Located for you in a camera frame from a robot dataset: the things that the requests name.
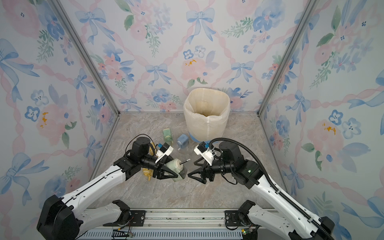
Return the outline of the aluminium corner post right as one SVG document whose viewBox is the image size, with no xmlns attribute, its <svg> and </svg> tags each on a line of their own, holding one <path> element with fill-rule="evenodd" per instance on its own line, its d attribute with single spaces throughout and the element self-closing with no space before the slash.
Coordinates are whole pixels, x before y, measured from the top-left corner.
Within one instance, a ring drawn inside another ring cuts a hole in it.
<svg viewBox="0 0 384 240">
<path fill-rule="evenodd" d="M 275 76 L 273 77 L 270 86 L 267 89 L 266 95 L 263 98 L 263 102 L 260 105 L 259 111 L 258 111 L 258 117 L 261 117 L 264 112 L 267 109 L 268 102 L 273 95 L 274 89 L 277 86 L 277 84 L 280 81 L 280 77 L 283 75 L 283 72 L 285 68 L 288 66 L 288 63 L 290 62 L 290 59 L 298 45 L 298 41 L 300 40 L 301 36 L 304 34 L 304 28 L 307 27 L 310 18 L 313 15 L 313 12 L 316 8 L 318 1 L 316 0 L 310 0 L 308 1 L 307 6 L 304 9 L 304 12 L 300 18 L 299 24 L 297 25 L 294 34 L 292 36 L 291 42 L 288 44 L 286 51 L 283 54 L 282 62 L 280 66 L 278 67 Z"/>
</svg>

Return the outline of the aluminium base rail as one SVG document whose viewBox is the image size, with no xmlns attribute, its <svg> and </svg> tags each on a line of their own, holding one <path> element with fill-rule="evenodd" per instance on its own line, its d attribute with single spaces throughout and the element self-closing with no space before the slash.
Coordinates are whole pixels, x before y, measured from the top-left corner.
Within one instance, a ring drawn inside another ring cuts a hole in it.
<svg viewBox="0 0 384 240">
<path fill-rule="evenodd" d="M 280 240 L 274 232 L 241 224 L 237 209 L 133 209 L 129 226 L 97 227 L 82 240 Z"/>
</svg>

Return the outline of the aluminium corner post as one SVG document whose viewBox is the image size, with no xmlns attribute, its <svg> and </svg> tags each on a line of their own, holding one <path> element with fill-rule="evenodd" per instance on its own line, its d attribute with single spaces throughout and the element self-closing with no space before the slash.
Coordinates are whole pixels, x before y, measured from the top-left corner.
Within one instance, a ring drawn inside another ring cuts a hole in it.
<svg viewBox="0 0 384 240">
<path fill-rule="evenodd" d="M 70 20 L 68 14 L 66 13 L 63 5 L 58 0 L 48 1 L 48 3 L 51 6 L 51 8 L 53 9 L 54 13 L 57 15 L 61 24 L 63 24 L 63 27 L 68 32 L 69 36 L 72 38 L 74 45 L 77 49 L 77 52 L 80 54 L 81 59 L 83 60 L 85 66 L 90 71 L 92 77 L 96 81 L 98 87 L 100 88 L 102 94 L 106 98 L 108 104 L 111 106 L 113 112 L 117 116 L 119 116 L 120 111 L 118 110 L 118 107 L 117 107 L 114 99 L 112 98 L 110 92 L 108 91 L 107 86 L 105 85 L 105 83 L 101 79 L 101 77 L 97 71 L 97 68 L 92 61 L 90 54 L 88 53 L 85 45 L 81 41 L 80 35 L 76 31 L 72 21 Z"/>
<path fill-rule="evenodd" d="M 304 12 L 300 18 L 299 24 L 297 25 L 294 34 L 292 36 L 291 42 L 288 44 L 286 51 L 283 54 L 282 62 L 280 66 L 278 67 L 275 76 L 273 77 L 270 86 L 267 89 L 266 95 L 263 98 L 263 102 L 260 105 L 259 111 L 258 111 L 258 117 L 261 117 L 264 112 L 267 109 L 268 102 L 273 95 L 274 89 L 277 86 L 277 84 L 280 81 L 280 77 L 283 75 L 283 72 L 285 68 L 288 66 L 288 63 L 290 62 L 290 59 L 298 45 L 298 41 L 300 40 L 301 36 L 304 34 L 304 28 L 307 27 L 310 18 L 313 15 L 313 12 L 316 8 L 318 1 L 316 0 L 310 0 L 308 1 L 307 6 L 304 9 Z"/>
</svg>

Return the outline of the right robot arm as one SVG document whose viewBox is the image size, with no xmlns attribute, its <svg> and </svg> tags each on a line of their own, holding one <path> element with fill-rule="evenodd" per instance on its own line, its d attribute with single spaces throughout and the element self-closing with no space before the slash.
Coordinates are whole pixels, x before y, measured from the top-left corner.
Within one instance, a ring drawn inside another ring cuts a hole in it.
<svg viewBox="0 0 384 240">
<path fill-rule="evenodd" d="M 212 182 L 215 175 L 231 174 L 236 184 L 258 194 L 279 212 L 275 215 L 252 201 L 245 201 L 238 211 L 246 226 L 264 227 L 284 240 L 333 239 L 335 223 L 328 217 L 319 217 L 286 193 L 244 144 L 229 138 L 216 138 L 209 144 L 199 143 L 194 152 L 205 163 L 196 161 L 198 169 L 190 172 L 189 178 L 206 184 Z"/>
</svg>

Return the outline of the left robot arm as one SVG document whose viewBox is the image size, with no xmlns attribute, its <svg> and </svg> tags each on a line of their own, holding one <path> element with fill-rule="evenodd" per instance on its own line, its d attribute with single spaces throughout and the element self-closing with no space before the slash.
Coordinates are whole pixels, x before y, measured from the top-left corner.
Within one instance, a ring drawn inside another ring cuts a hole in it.
<svg viewBox="0 0 384 240">
<path fill-rule="evenodd" d="M 154 150 L 150 138 L 138 137 L 130 150 L 95 179 L 62 197 L 49 197 L 37 223 L 38 232 L 46 240 L 75 240 L 102 225 L 129 225 L 134 217 L 130 207 L 121 200 L 96 209 L 88 207 L 142 168 L 153 170 L 153 178 L 158 180 L 177 178 L 177 173 L 166 166 L 173 159 L 173 147 L 165 143 L 159 150 Z"/>
</svg>

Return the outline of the yellow pencil sharpener back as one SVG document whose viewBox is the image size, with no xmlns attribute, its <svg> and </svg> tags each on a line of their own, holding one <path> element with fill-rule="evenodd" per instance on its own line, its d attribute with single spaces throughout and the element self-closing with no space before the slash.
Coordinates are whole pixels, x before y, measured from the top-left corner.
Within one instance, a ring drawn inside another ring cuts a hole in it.
<svg viewBox="0 0 384 240">
<path fill-rule="evenodd" d="M 156 145 L 154 143 L 150 143 L 149 154 L 151 156 L 155 156 L 156 153 L 157 153 Z"/>
</svg>

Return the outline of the yellow pencil sharpener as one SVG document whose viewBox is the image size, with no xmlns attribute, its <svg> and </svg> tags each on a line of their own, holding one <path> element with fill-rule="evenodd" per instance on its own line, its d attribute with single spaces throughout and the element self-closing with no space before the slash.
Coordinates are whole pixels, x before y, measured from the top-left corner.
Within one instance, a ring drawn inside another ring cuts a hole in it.
<svg viewBox="0 0 384 240">
<path fill-rule="evenodd" d="M 155 156 L 156 153 L 157 153 L 156 145 L 154 143 L 150 143 L 149 154 L 151 156 Z"/>
<path fill-rule="evenodd" d="M 143 168 L 143 174 L 148 179 L 148 181 L 150 181 L 153 176 L 153 171 L 150 169 Z"/>
</svg>

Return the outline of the cream waste bin with liner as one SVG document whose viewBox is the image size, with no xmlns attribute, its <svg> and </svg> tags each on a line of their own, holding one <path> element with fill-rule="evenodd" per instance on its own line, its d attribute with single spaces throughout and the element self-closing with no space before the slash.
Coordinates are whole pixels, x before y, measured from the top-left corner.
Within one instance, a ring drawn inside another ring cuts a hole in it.
<svg viewBox="0 0 384 240">
<path fill-rule="evenodd" d="M 230 98 L 226 93 L 207 88 L 192 90 L 184 103 L 191 139 L 199 143 L 222 137 L 230 111 Z"/>
</svg>

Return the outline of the yellow pencil sharpener front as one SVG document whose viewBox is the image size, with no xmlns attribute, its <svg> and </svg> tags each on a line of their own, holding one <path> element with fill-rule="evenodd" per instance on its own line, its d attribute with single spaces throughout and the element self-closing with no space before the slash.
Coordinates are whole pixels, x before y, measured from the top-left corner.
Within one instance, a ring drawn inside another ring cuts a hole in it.
<svg viewBox="0 0 384 240">
<path fill-rule="evenodd" d="M 148 181 L 150 181 L 153 176 L 153 171 L 150 169 L 143 168 L 143 174 L 148 179 Z"/>
</svg>

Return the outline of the blue pencil sharpener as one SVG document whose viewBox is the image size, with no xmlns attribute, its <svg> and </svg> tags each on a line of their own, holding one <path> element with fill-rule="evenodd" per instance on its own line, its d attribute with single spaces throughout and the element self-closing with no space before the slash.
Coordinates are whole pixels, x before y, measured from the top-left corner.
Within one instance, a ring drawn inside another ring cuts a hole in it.
<svg viewBox="0 0 384 240">
<path fill-rule="evenodd" d="M 182 134 L 177 139 L 178 150 L 185 149 L 189 145 L 189 137 L 186 134 Z"/>
</svg>

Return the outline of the pale green pencil sharpener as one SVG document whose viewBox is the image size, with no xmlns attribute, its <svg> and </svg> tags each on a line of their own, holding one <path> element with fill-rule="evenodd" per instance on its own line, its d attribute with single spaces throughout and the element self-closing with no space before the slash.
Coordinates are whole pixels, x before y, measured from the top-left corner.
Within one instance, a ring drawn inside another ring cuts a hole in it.
<svg viewBox="0 0 384 240">
<path fill-rule="evenodd" d="M 178 174 L 178 178 L 172 179 L 174 182 L 178 182 L 186 178 L 188 170 L 186 167 L 184 167 L 184 164 L 182 164 L 181 160 L 174 159 L 169 163 L 169 167 L 171 171 L 174 171 Z"/>
</svg>

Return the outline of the aluminium corner post left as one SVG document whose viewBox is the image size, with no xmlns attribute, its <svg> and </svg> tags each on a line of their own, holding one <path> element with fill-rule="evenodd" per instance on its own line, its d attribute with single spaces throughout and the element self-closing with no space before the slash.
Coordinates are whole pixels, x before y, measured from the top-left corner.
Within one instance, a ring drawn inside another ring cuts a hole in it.
<svg viewBox="0 0 384 240">
<path fill-rule="evenodd" d="M 92 77 L 96 81 L 98 87 L 100 88 L 102 94 L 106 98 L 108 104 L 111 106 L 113 112 L 117 116 L 119 116 L 120 111 L 118 110 L 118 107 L 117 107 L 114 99 L 112 98 L 110 92 L 108 91 L 107 86 L 105 85 L 105 83 L 101 79 L 101 77 L 97 71 L 97 68 L 92 61 L 90 54 L 88 53 L 85 45 L 81 41 L 80 35 L 76 31 L 72 21 L 70 20 L 68 14 L 66 13 L 63 5 L 58 0 L 48 1 L 48 3 L 51 6 L 51 8 L 53 9 L 54 13 L 57 15 L 61 24 L 63 24 L 63 27 L 68 32 L 69 36 L 72 38 L 74 45 L 77 49 L 77 52 L 80 54 L 81 59 L 83 60 L 85 66 L 90 71 Z"/>
</svg>

